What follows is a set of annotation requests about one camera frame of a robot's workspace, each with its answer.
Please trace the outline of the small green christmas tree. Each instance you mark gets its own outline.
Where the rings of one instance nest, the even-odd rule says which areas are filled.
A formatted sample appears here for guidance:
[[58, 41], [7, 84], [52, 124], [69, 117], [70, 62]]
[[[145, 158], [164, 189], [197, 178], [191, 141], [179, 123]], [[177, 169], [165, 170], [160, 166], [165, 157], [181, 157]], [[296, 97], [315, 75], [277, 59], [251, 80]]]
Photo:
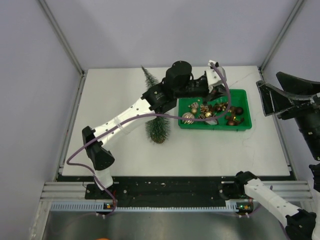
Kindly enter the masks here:
[[[145, 84], [147, 89], [159, 83], [145, 67], [141, 66], [145, 76]], [[145, 123], [145, 132], [147, 138], [155, 144], [163, 144], [170, 136], [171, 126], [168, 118], [157, 116], [155, 119]]]

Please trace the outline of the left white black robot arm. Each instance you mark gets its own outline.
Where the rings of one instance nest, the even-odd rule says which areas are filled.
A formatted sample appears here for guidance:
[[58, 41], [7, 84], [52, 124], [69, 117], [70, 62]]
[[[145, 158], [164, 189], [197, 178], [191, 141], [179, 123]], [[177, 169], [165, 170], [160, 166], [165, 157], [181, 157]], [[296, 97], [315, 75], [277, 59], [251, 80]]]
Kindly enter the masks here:
[[160, 83], [151, 86], [127, 110], [110, 121], [82, 129], [82, 139], [88, 158], [93, 164], [96, 192], [109, 198], [114, 191], [110, 167], [115, 158], [110, 145], [140, 125], [172, 110], [181, 98], [199, 98], [210, 102], [229, 93], [225, 86], [225, 70], [216, 61], [209, 61], [204, 74], [193, 78], [192, 66], [186, 61], [176, 61], [165, 72]]

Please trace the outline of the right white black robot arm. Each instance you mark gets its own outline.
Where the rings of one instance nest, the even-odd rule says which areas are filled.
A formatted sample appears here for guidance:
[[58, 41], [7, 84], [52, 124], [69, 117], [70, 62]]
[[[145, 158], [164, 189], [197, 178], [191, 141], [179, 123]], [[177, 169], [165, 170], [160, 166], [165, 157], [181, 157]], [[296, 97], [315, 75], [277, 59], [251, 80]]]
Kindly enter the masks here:
[[[265, 116], [280, 120], [293, 119], [315, 161], [320, 160], [320, 83], [282, 71], [276, 73], [280, 88], [257, 81]], [[281, 224], [290, 240], [318, 240], [320, 238], [320, 165], [308, 167], [313, 175], [314, 206], [297, 205], [300, 195], [285, 196], [266, 185], [250, 171], [240, 171], [234, 177], [233, 192], [239, 198], [251, 198], [264, 207]]]

